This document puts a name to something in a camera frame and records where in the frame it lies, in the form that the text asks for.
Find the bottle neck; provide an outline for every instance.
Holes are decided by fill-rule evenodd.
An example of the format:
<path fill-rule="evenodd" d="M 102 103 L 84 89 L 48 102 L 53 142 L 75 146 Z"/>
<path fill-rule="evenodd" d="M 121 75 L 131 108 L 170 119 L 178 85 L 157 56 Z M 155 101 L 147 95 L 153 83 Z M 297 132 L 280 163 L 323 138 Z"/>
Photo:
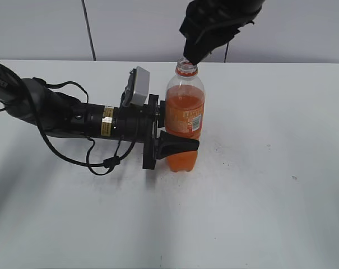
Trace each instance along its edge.
<path fill-rule="evenodd" d="M 198 73 L 198 67 L 191 64 L 191 62 L 188 61 L 187 59 L 181 58 L 177 62 L 177 68 L 175 69 L 175 73 L 180 77 L 193 78 Z"/>

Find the clear plastic bottle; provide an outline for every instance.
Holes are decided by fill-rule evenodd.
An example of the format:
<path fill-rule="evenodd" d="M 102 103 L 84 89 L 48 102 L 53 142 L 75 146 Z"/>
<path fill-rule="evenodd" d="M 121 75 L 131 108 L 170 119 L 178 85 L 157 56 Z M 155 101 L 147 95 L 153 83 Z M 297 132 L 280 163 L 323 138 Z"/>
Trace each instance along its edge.
<path fill-rule="evenodd" d="M 176 136 L 199 140 L 204 114 L 205 90 L 197 76 L 198 68 L 187 59 L 178 60 L 175 76 L 165 94 L 165 130 Z M 191 171 L 197 151 L 183 152 L 166 158 L 172 171 Z"/>

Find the cable connector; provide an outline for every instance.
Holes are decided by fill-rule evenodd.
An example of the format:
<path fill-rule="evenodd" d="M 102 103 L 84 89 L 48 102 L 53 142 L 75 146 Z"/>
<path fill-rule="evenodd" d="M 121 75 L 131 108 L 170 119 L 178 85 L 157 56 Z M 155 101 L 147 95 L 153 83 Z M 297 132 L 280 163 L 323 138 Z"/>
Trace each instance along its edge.
<path fill-rule="evenodd" d="M 120 164 L 120 157 L 115 155 L 111 158 L 105 159 L 103 161 L 103 166 L 104 168 L 111 168 L 111 167 L 115 167 L 116 165 Z"/>

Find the white wall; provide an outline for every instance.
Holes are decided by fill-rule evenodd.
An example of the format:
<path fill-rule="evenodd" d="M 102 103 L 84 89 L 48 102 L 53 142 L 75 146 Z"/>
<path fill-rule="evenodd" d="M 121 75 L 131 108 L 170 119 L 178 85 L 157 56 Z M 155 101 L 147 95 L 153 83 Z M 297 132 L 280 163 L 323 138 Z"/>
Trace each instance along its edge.
<path fill-rule="evenodd" d="M 79 0 L 0 0 L 0 58 L 92 59 Z"/>
<path fill-rule="evenodd" d="M 98 60 L 175 61 L 189 0 L 86 0 Z M 81 0 L 0 0 L 0 58 L 92 59 Z M 207 61 L 224 59 L 224 48 Z M 339 63 L 339 0 L 266 0 L 232 62 Z"/>

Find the yellow label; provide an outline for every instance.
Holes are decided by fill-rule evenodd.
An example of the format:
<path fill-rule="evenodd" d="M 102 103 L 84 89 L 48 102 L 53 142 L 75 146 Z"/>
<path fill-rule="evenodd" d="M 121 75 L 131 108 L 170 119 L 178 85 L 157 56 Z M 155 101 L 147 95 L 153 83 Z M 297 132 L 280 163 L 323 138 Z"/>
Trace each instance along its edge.
<path fill-rule="evenodd" d="M 101 135 L 111 136 L 112 120 L 113 120 L 112 106 L 105 106 L 102 115 Z"/>

